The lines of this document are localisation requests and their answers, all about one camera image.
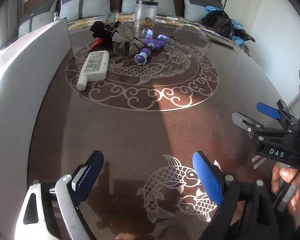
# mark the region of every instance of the fish pattern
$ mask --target fish pattern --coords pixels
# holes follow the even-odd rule
[[[178,208],[189,215],[197,215],[202,221],[211,221],[209,212],[217,207],[217,204],[211,201],[207,193],[202,192],[199,188],[195,196],[187,195],[179,199]]]
[[[137,191],[137,195],[143,195],[144,207],[152,223],[155,223],[158,218],[173,216],[171,212],[163,210],[158,205],[158,200],[164,200],[164,195],[161,192],[162,188],[176,189],[181,194],[184,187],[196,187],[200,185],[200,180],[194,169],[183,166],[173,156],[163,155],[163,157],[167,159],[168,166],[152,173],[144,187]]]
[[[140,81],[137,85],[141,85],[151,79],[184,73],[190,67],[191,57],[191,54],[185,54],[177,48],[166,47],[163,51],[155,53],[152,56],[153,60],[145,66],[135,64],[129,55],[111,57],[109,71],[124,76],[138,77]]]

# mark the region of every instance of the black cable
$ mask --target black cable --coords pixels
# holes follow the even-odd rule
[[[275,201],[273,203],[273,208],[276,208],[277,205],[279,204],[279,202],[282,201],[282,199],[284,198],[284,196],[288,192],[288,190],[289,190],[292,182],[295,180],[295,178],[298,176],[299,173],[300,173],[300,168],[298,169],[298,171],[296,172],[296,174],[293,176],[293,178],[290,180],[290,182],[288,184],[285,184],[284,187],[280,188],[280,191],[277,194],[277,197],[276,197],[276,199],[275,199]]]

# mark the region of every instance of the table top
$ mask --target table top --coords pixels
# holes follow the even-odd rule
[[[136,36],[140,30],[127,23]],[[256,110],[281,98],[263,71],[238,47],[208,33],[156,24],[174,35],[144,66],[111,54],[107,78],[76,89],[92,32],[71,33],[73,50],[42,102],[31,141],[28,182],[72,173],[94,150],[105,164],[80,209],[97,239],[131,233],[143,239],[197,240],[216,205],[192,169],[202,150],[240,181],[269,183],[273,162],[252,158],[251,141],[232,123],[239,111],[264,126]]]

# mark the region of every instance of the jar lid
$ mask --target jar lid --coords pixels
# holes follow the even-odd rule
[[[141,0],[137,0],[136,4],[144,4],[144,5],[155,5],[157,6],[158,3],[157,2],[151,2],[151,1],[141,1]]]

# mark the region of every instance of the screw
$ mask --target screw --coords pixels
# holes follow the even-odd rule
[[[40,183],[40,181],[39,181],[38,179],[35,179],[35,180],[32,182],[32,185],[33,185],[33,186],[37,186],[39,183]]]
[[[226,175],[226,180],[227,181],[233,181],[233,177],[231,175]]]
[[[260,180],[260,179],[258,179],[258,180],[257,180],[257,185],[260,186],[260,187],[263,186],[263,181]]]
[[[63,180],[63,181],[71,180],[71,175],[70,175],[70,174],[64,175],[64,176],[62,177],[62,180]]]

